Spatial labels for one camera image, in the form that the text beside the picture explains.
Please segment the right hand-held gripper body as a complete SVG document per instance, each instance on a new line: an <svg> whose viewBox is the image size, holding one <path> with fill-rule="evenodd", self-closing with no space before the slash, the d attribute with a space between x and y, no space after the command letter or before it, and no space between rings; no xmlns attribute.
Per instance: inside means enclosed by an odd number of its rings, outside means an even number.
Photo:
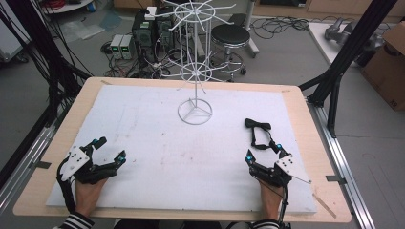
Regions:
<svg viewBox="0 0 405 229"><path fill-rule="evenodd" d="M256 162L254 168L249 167L249 172L253 177L275 187L287 186L294 177L303 179L303 166L292 155L279 158L273 167Z"/></svg>

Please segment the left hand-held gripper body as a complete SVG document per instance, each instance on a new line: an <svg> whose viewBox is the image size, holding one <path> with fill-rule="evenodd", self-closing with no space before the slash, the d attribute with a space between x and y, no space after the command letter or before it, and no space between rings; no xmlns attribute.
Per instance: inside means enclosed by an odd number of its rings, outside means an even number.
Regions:
<svg viewBox="0 0 405 229"><path fill-rule="evenodd" d="M104 178L114 177L117 174L117 164L94 164L93 150L92 146L73 148L59 165L59 180L68 181L74 177L81 183L96 184Z"/></svg>

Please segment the black bow tie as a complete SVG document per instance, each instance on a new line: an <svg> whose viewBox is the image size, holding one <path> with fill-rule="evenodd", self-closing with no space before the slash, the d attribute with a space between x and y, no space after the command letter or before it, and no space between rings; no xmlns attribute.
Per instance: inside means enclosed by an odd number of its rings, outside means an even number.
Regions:
<svg viewBox="0 0 405 229"><path fill-rule="evenodd" d="M273 141L272 137L271 137L271 125L269 123L262 123L262 122L257 122L253 119L250 118L246 118L245 119L245 126L247 128L251 129L251 136L252 136L252 140L251 140L251 146L255 149L258 150L266 150L269 148L273 148L275 146L275 142ZM269 136L269 143L267 145L265 144L257 144L256 143L256 135L255 135L255 129L256 128L260 128L263 131L265 131L266 133L268 133Z"/></svg>

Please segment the person's right hand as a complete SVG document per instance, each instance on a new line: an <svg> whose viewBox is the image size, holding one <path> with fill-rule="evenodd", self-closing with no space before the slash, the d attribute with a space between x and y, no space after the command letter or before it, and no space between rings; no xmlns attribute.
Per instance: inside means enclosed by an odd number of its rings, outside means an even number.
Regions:
<svg viewBox="0 0 405 229"><path fill-rule="evenodd" d="M283 199L282 187L268 186L260 182L261 200L262 200L262 216L264 219L279 218L279 206Z"/></svg>

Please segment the person's left hand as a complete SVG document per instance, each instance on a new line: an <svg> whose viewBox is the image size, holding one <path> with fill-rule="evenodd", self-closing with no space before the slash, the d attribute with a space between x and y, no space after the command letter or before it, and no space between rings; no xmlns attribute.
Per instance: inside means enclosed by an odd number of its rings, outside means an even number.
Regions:
<svg viewBox="0 0 405 229"><path fill-rule="evenodd" d="M106 179L100 180L96 184L83 184L79 181L75 183L75 210L79 214L87 218L92 214L105 183Z"/></svg>

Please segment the thin wooden stick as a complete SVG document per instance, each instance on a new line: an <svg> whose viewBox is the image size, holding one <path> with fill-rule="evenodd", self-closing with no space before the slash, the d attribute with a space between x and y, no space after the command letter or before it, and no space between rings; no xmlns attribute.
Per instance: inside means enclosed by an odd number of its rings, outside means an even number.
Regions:
<svg viewBox="0 0 405 229"><path fill-rule="evenodd" d="M312 196L316 199L316 201L331 215L334 219L336 219L337 215L331 210L331 208L316 194L312 194Z"/></svg>

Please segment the white foam mat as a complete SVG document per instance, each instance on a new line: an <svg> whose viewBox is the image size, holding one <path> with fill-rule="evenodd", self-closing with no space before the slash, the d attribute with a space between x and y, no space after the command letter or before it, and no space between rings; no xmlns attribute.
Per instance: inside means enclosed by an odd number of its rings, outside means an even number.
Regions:
<svg viewBox="0 0 405 229"><path fill-rule="evenodd" d="M126 162L107 181L99 206L207 211L257 211L260 188L249 174L250 150L266 167L278 159L251 146L245 119L271 125L271 137L302 165L283 94L205 90L213 116L202 125L180 120L179 105L191 89L104 85L70 149L105 136L93 153L104 165L124 150Z"/></svg>

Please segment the grey bench power supply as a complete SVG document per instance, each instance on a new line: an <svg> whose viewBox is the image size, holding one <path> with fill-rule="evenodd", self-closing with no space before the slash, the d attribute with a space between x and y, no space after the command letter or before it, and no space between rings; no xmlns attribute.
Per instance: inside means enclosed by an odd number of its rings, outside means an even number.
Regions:
<svg viewBox="0 0 405 229"><path fill-rule="evenodd" d="M134 57L135 44L132 35L124 35L120 43L122 58L129 60Z"/></svg>
<svg viewBox="0 0 405 229"><path fill-rule="evenodd" d="M120 43L122 41L122 38L123 38L122 34L116 34L111 41L110 48L111 48L114 59L122 58L122 54L120 51Z"/></svg>

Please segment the black computer tower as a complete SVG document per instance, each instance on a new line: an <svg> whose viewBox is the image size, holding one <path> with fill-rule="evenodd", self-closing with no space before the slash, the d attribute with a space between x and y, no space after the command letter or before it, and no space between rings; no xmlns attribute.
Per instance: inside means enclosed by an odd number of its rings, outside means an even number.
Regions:
<svg viewBox="0 0 405 229"><path fill-rule="evenodd" d="M139 10L132 26L139 61L145 64L157 62L159 51L168 52L174 48L174 35L170 31L173 19L163 16L147 20L147 12Z"/></svg>

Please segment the black round stool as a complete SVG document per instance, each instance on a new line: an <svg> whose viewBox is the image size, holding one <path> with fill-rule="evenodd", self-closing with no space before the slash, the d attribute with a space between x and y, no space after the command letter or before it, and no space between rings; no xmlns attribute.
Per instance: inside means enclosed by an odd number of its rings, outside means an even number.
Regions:
<svg viewBox="0 0 405 229"><path fill-rule="evenodd" d="M249 32L242 26L222 24L214 27L211 31L211 40L223 49L209 55L210 67L213 70L228 73L230 75L228 82L234 81L235 72L245 75L245 62L234 50L245 47L249 39Z"/></svg>

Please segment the brown cardboard box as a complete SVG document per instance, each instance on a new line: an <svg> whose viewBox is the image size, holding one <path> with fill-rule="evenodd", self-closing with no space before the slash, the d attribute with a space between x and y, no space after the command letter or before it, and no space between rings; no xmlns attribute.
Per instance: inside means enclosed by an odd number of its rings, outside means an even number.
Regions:
<svg viewBox="0 0 405 229"><path fill-rule="evenodd" d="M395 111L405 111L405 21L382 35L378 49L362 75Z"/></svg>

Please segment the grey machine on platform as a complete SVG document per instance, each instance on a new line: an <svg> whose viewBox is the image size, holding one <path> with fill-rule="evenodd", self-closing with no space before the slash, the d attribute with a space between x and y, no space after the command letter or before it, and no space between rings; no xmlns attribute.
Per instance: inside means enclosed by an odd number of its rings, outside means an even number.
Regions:
<svg viewBox="0 0 405 229"><path fill-rule="evenodd" d="M335 41L339 46L343 46L357 25L357 21L352 21L340 31L340 26L344 19L339 17L331 26L325 29L324 38L328 41ZM354 63L360 67L365 67L376 51L384 45L384 39L381 34L373 33L363 45L361 51L354 59Z"/></svg>

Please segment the aluminium rail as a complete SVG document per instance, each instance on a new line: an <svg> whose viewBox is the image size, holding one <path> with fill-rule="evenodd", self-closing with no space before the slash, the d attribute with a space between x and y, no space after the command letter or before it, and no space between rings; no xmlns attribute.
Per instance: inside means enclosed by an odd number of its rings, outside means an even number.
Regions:
<svg viewBox="0 0 405 229"><path fill-rule="evenodd" d="M41 161L67 111L59 107L55 117L51 117L47 107L28 134L0 170L0 216L7 210L10 202L28 180L35 169L35 163Z"/></svg>
<svg viewBox="0 0 405 229"><path fill-rule="evenodd" d="M336 137L333 137L327 128L328 115L323 108L315 107L308 103L309 111L317 126L318 133L325 142L325 148L330 158L331 166L335 176L344 177L347 181L345 185L339 185L343 191L344 197L349 204L351 215L356 219L360 229L376 229L372 216L361 195L352 174L350 165L344 155L340 143Z"/></svg>

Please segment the black metal frame stand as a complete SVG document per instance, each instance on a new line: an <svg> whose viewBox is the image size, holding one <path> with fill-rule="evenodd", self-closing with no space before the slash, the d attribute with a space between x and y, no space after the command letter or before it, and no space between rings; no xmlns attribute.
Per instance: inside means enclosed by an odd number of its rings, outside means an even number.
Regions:
<svg viewBox="0 0 405 229"><path fill-rule="evenodd" d="M325 99L327 97L330 98L326 127L333 138L336 138L335 121L341 79L355 57L366 44L366 41L383 22L397 1L398 0L372 0L330 66L319 76L299 85L301 91L316 86L315 91L308 96L308 102L315 107L322 108Z"/></svg>
<svg viewBox="0 0 405 229"><path fill-rule="evenodd" d="M27 154L33 141L44 127L49 127L57 120L57 109L60 104L68 104L77 97L82 81L91 77L74 64L68 62L53 41L50 29L44 20L42 10L36 0L5 0L16 20L20 22L31 39L28 45L18 33L20 28L9 17L0 3L0 20L14 35L23 50L32 59L39 73L48 83L49 105L30 129L22 143L13 153L5 167L0 171L0 189L11 180L12 173Z"/></svg>

